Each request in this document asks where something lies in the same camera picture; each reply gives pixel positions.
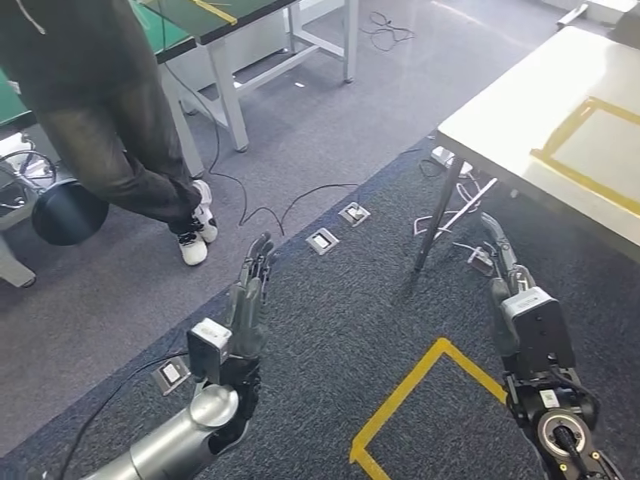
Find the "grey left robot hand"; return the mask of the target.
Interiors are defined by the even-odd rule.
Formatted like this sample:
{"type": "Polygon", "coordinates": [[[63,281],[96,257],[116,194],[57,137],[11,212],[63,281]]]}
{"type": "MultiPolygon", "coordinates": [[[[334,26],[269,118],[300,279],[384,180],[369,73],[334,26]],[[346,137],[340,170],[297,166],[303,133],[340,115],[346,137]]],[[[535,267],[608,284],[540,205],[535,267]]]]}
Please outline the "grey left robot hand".
{"type": "Polygon", "coordinates": [[[269,232],[254,240],[245,255],[238,279],[229,289],[223,326],[232,332],[230,354],[256,359],[260,356],[266,338],[262,320],[274,258],[274,243],[269,232]]]}

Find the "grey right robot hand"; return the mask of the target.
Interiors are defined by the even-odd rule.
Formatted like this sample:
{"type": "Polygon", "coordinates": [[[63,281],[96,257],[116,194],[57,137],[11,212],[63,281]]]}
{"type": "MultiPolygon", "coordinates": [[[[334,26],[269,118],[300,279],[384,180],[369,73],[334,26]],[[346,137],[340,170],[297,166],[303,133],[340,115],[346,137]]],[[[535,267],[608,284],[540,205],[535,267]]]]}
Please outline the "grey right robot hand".
{"type": "Polygon", "coordinates": [[[497,220],[482,212],[481,222],[494,241],[498,252],[496,276],[489,282],[496,312],[493,326],[494,340],[501,357],[510,357],[518,351],[519,339],[513,322],[507,318],[502,304],[520,292],[534,287],[535,282],[527,267],[518,261],[513,247],[497,220]]]}

